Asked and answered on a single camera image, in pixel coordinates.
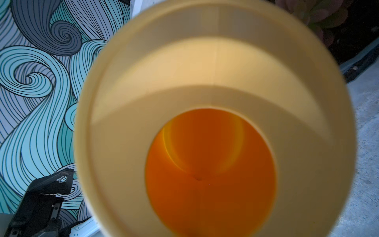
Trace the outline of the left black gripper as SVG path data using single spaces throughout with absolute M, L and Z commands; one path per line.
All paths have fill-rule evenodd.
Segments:
M 86 220 L 63 227 L 59 218 L 64 198 L 74 182 L 74 170 L 66 168 L 34 180 L 13 215 L 4 233 L 5 237 L 68 237 L 71 229 Z

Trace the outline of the yellow watering can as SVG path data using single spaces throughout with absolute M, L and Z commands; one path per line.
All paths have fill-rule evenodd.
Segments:
M 165 1 L 94 62 L 75 162 L 107 237 L 325 237 L 356 162 L 345 80 L 265 1 Z

